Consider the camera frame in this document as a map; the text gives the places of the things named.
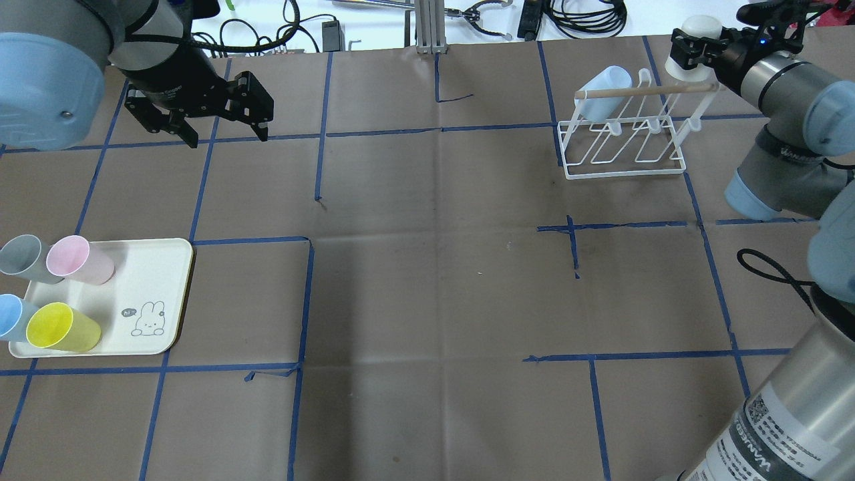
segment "plastic cup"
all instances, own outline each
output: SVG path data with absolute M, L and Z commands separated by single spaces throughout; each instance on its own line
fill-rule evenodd
M 101 326 L 63 302 L 53 302 L 32 315 L 27 341 L 35 347 L 85 353 L 101 339 Z
M 55 276 L 94 285 L 109 281 L 115 272 L 113 259 L 79 235 L 63 237 L 51 247 L 47 266 Z
M 14 294 L 0 294 L 0 340 L 27 342 L 27 324 L 37 310 Z
M 48 246 L 32 234 L 15 237 L 0 250 L 0 272 L 35 282 L 56 284 L 62 280 L 48 271 L 45 260 Z
M 590 79 L 579 90 L 608 90 L 633 86 L 633 77 L 623 67 L 611 65 Z M 626 97 L 589 98 L 582 105 L 581 115 L 591 122 L 605 122 L 618 105 L 627 101 Z M 581 100 L 575 99 L 578 105 Z

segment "blue cup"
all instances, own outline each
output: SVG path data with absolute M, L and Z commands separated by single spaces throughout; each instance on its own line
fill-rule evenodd
M 0 294 L 0 340 L 27 342 L 27 324 L 37 310 L 14 294 Z

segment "dish rack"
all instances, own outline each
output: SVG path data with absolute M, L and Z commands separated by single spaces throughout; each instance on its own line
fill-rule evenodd
M 701 116 L 712 104 L 716 94 L 721 89 L 721 85 L 717 82 L 654 86 L 650 70 L 642 68 L 638 73 L 636 87 L 576 92 L 575 98 L 578 103 L 575 106 L 573 116 L 570 120 L 560 121 L 556 126 L 561 143 L 561 161 L 564 175 L 568 180 L 574 180 L 630 175 L 681 174 L 686 170 L 686 159 L 681 144 L 690 132 L 698 132 L 701 129 Z M 674 111 L 683 94 L 690 92 L 703 92 L 705 95 L 700 99 L 689 117 L 682 120 L 678 117 L 679 127 L 677 127 L 671 112 Z M 650 108 L 652 102 L 646 102 L 647 98 L 665 95 L 667 98 L 664 98 L 658 113 L 645 115 L 646 106 L 648 107 L 647 112 L 652 110 Z M 625 97 L 627 99 L 619 106 L 620 110 L 616 116 L 606 119 L 605 122 L 592 122 L 581 116 L 585 102 L 596 98 L 614 97 Z M 585 134 L 586 138 L 581 135 L 583 132 L 589 133 Z M 665 147 L 658 155 L 642 157 L 645 147 L 651 143 L 651 140 L 659 136 L 665 136 Z M 616 143 L 624 137 L 626 139 L 623 140 L 622 145 Z M 587 142 L 590 142 L 590 145 L 586 149 Z M 640 144 L 637 150 L 630 146 L 632 143 Z M 604 148 L 607 145 L 610 146 L 613 153 L 607 150 L 607 153 L 604 154 Z M 570 146 L 573 146 L 576 152 L 584 150 L 585 153 L 578 156 L 578 159 L 568 158 L 568 147 Z M 616 163 L 619 158 L 626 160 L 629 156 L 633 156 L 631 162 L 635 167 L 634 169 L 627 169 L 626 162 Z M 660 162 L 664 158 L 672 162 L 663 165 Z M 584 166 L 584 170 L 595 171 L 580 172 L 581 169 L 574 169 L 582 166 Z

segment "tray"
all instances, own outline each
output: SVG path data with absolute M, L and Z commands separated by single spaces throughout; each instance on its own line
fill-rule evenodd
M 92 242 L 115 261 L 113 278 L 100 286 L 68 279 L 30 282 L 24 299 L 36 306 L 65 302 L 101 325 L 101 341 L 85 353 L 10 342 L 16 358 L 158 354 L 178 335 L 193 247 L 184 239 Z

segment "wooden rod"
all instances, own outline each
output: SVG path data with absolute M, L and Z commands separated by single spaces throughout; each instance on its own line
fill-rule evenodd
M 630 88 L 606 88 L 603 90 L 579 90 L 575 98 L 631 97 L 633 95 L 660 95 L 668 93 L 713 92 L 718 84 L 683 84 L 677 86 L 643 86 Z

